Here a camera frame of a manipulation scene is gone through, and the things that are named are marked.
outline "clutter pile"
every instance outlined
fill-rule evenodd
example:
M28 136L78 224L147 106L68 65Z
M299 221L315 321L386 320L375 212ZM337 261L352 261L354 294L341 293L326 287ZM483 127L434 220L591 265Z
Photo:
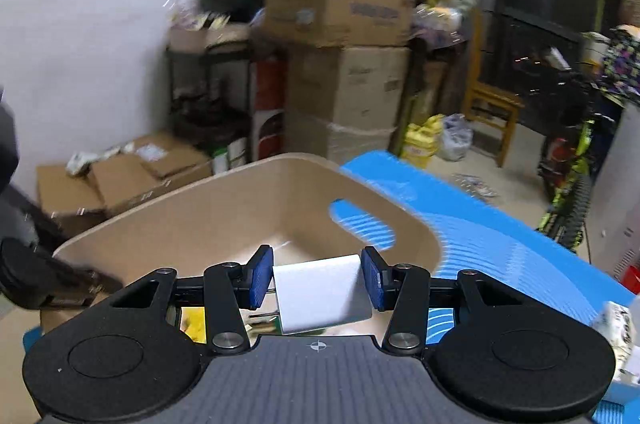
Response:
M432 115L421 126L409 125L401 159L422 169L436 153L444 160L461 160L471 147L473 136L464 115Z
M266 0L263 32L289 46L285 148L345 163L387 149L414 0Z

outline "yellow plastic bag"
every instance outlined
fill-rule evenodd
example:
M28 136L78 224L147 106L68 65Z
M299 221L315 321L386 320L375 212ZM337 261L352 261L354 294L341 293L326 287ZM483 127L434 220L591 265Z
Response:
M438 150L444 115L432 115L421 127L409 125L404 135L400 159L424 169Z

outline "red object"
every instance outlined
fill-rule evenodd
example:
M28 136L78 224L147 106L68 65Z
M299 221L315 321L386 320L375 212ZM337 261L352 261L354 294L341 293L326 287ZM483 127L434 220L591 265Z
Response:
M640 269L635 265L630 265L620 283L632 293L640 294Z
M256 62L254 111L283 109L286 83L286 61Z
M575 148L572 148L566 139L556 137L549 144L546 155L543 157L545 169L542 173L545 180L556 188L562 187L574 158Z

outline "blue gripper pad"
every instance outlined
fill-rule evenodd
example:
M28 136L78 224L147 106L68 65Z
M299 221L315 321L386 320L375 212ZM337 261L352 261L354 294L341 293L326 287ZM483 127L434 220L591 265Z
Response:
M377 310L383 310L382 278L367 249L362 250L360 266L364 274L364 285L367 288L367 293L369 293L371 304Z
M257 309L267 294L267 289L273 277L273 249L265 252L257 265L254 266L254 275L249 289L249 303L251 309Z

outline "plastic bag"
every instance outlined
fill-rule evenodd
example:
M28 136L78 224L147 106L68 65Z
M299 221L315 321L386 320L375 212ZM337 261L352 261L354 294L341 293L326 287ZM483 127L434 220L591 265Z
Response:
M431 49L448 47L463 41L460 34L462 15L455 8L428 8L421 4L414 9L412 37L425 40Z
M404 136L400 159L424 169L438 150L444 115L432 115L421 127L409 125Z
M474 138L474 131L462 114L448 115L442 121L438 156L445 160L460 160L465 157Z

